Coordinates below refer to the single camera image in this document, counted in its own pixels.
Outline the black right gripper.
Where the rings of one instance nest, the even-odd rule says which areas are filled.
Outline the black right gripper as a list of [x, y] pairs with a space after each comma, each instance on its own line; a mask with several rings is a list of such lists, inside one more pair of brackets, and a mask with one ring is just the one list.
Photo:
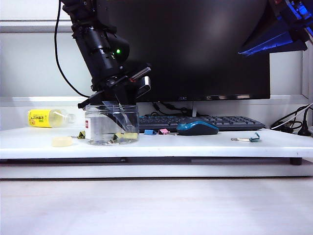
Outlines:
[[313, 41], [312, 0], [268, 0], [253, 32], [238, 51], [244, 56], [307, 50]]

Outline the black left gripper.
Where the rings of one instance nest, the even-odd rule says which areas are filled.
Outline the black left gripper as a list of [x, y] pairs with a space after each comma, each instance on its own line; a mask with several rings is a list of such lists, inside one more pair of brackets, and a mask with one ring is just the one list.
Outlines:
[[104, 105], [102, 108], [102, 133], [131, 131], [134, 127], [129, 113], [134, 110], [137, 98], [151, 89], [148, 73], [149, 63], [143, 63], [135, 70], [109, 78], [100, 84], [100, 90], [78, 104], [79, 108], [88, 105]]

